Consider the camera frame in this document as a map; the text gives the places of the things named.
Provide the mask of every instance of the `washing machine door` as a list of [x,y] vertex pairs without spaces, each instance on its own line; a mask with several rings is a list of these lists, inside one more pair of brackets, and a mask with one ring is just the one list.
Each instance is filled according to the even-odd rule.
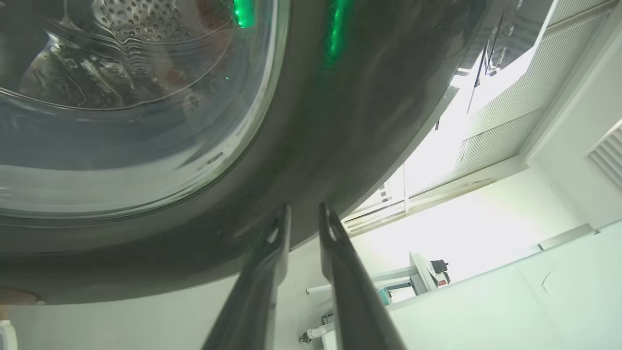
[[230,276],[282,202],[295,248],[429,131],[495,3],[3,2],[0,298]]

